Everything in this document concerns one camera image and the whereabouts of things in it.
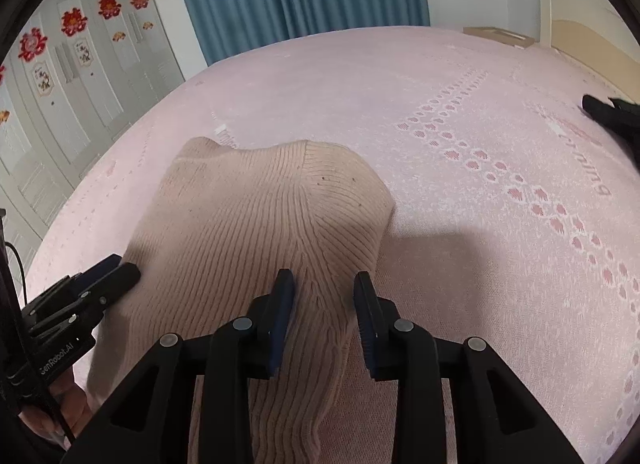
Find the peach knit sweater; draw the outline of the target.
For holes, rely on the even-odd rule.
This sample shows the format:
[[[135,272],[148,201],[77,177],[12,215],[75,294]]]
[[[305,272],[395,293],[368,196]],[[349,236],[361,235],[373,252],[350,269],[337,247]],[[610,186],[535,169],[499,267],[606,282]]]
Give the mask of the peach knit sweater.
[[[93,406],[160,336],[200,337],[243,313],[288,269],[296,283],[278,375],[250,386],[261,463],[315,463],[356,327],[352,285],[373,272],[394,209],[346,147],[308,141],[233,150],[183,145],[130,239],[139,283],[108,310],[87,380]]]

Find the cream wooden headboard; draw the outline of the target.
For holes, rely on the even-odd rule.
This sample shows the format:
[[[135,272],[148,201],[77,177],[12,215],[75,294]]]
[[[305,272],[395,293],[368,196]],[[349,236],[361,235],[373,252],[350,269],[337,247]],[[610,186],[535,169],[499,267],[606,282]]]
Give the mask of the cream wooden headboard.
[[[639,101],[639,43],[608,0],[540,0],[540,43]]]

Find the white wardrobe with red decals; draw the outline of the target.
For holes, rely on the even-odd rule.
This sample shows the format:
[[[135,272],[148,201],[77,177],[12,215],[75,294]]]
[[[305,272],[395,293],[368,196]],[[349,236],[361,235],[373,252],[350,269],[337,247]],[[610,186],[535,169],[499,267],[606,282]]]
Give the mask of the white wardrobe with red decals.
[[[80,181],[205,67],[184,0],[42,0],[1,60],[4,233],[31,263]]]

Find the pink bed sheet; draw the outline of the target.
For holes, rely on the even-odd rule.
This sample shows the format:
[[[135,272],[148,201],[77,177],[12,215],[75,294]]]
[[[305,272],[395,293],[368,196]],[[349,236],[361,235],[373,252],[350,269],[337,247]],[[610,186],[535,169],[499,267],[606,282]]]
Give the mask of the pink bed sheet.
[[[610,462],[639,416],[639,175],[582,112],[588,93],[608,88],[555,52],[431,27],[327,32],[227,58],[92,167],[35,254],[29,295],[125,259],[194,138],[343,146],[394,201],[369,272],[378,294],[435,337],[484,338],[583,461]],[[367,374],[356,321],[316,463],[387,462],[395,401]]]

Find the black puffer jacket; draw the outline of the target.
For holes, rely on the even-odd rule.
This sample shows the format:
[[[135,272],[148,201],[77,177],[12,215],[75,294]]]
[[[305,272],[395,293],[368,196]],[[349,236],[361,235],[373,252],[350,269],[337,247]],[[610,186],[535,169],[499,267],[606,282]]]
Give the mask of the black puffer jacket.
[[[592,95],[582,97],[582,111],[595,123],[615,133],[627,146],[634,158],[634,164],[640,163],[640,106],[622,98],[610,98],[604,103]]]

